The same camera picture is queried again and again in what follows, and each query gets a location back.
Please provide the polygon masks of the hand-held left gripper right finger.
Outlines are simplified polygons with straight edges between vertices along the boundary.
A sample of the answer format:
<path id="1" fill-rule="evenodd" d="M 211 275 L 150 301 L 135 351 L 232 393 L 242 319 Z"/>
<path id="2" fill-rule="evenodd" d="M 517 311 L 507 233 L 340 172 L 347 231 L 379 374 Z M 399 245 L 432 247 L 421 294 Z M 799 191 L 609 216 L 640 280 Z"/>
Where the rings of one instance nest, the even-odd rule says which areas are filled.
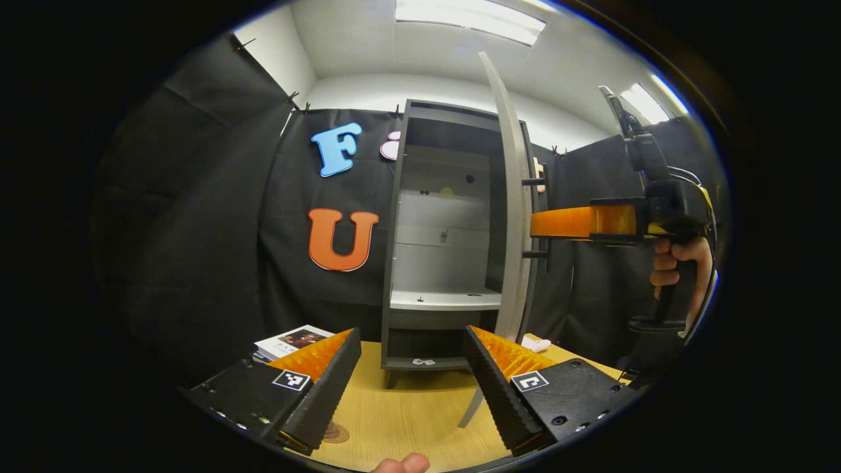
<path id="1" fill-rule="evenodd" d="M 574 442 L 646 392 L 580 357 L 556 362 L 472 325 L 463 353 L 513 456 Z"/>

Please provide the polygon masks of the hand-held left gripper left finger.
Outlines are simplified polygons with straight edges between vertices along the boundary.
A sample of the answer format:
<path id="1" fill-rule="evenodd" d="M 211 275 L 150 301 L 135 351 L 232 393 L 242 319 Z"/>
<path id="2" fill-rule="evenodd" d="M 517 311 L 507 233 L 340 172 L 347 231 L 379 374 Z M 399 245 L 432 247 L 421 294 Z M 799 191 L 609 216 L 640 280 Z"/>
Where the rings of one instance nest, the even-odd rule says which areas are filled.
<path id="1" fill-rule="evenodd" d="M 311 455 L 360 356 L 354 327 L 270 363 L 241 359 L 184 395 L 256 442 Z"/>

